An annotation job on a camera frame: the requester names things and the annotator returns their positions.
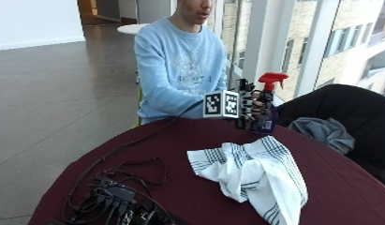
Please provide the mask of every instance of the light blue sweatshirt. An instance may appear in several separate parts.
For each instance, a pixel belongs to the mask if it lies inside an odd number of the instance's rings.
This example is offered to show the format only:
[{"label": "light blue sweatshirt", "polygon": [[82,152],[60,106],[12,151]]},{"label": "light blue sweatshirt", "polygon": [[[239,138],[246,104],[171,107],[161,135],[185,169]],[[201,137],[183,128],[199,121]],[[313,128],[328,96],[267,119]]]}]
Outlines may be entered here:
[{"label": "light blue sweatshirt", "polygon": [[[226,89],[226,50],[205,25],[199,33],[179,30],[169,18],[146,25],[134,38],[134,54],[143,124],[179,115],[205,93]],[[202,116],[202,104],[182,115]]]}]

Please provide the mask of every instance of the yellow chair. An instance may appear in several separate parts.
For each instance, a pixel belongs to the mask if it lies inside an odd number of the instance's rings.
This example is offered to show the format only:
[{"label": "yellow chair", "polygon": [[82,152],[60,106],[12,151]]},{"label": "yellow chair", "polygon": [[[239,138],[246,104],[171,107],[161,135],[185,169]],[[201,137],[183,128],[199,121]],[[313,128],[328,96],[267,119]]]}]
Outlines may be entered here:
[{"label": "yellow chair", "polygon": [[[138,85],[138,100],[137,100],[137,104],[138,104],[138,110],[139,110],[139,102],[142,100],[143,94],[142,94],[142,89],[141,86]],[[131,128],[137,128],[139,127],[142,124],[142,118],[137,115],[137,123],[131,126]]]}]

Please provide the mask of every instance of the red spray bottle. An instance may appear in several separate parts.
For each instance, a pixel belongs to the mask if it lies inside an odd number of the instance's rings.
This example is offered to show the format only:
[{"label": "red spray bottle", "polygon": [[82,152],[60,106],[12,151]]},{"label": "red spray bottle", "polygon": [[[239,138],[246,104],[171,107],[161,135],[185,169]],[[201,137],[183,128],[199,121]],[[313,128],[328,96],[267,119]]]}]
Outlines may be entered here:
[{"label": "red spray bottle", "polygon": [[278,120],[278,110],[274,105],[274,87],[275,83],[280,83],[283,88],[283,80],[288,78],[288,75],[283,73],[266,73],[258,81],[264,84],[263,91],[259,92],[259,98],[256,99],[263,103],[260,114],[254,115],[254,121],[251,130],[260,134],[272,134]]}]

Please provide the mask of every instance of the maroon tablecloth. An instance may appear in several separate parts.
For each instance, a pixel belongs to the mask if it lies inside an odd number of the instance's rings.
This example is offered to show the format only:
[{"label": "maroon tablecloth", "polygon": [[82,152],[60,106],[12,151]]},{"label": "maroon tablecloth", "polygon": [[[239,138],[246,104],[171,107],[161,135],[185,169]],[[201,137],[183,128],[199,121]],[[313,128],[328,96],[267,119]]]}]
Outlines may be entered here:
[{"label": "maroon tablecloth", "polygon": [[[48,218],[61,220],[64,201],[82,171],[118,145],[138,140],[167,122],[158,121],[126,131],[76,160],[42,196],[29,225],[42,225]],[[248,130],[235,129],[234,122],[178,119],[146,141],[123,148],[96,165],[74,192],[73,201],[78,203],[85,195],[93,174],[125,161],[161,158],[167,167],[169,182],[153,187],[151,195],[166,210],[193,225],[264,225],[267,222],[251,204],[224,197],[219,185],[193,173],[187,159],[189,150],[220,147],[222,143],[252,143],[262,137]],[[275,128],[274,137],[290,149],[307,184],[308,202],[302,208],[299,224],[385,225],[383,184],[316,140],[283,127]],[[150,175],[143,169],[139,173]]]}]

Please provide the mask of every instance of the doorway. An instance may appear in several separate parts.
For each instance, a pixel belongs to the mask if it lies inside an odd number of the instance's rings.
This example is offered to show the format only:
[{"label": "doorway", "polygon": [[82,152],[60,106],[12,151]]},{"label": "doorway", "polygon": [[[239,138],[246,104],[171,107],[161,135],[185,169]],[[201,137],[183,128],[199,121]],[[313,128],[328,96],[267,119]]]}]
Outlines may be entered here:
[{"label": "doorway", "polygon": [[115,16],[118,15],[117,0],[115,1],[77,0],[77,5],[82,26],[119,23],[119,21],[115,19]]}]

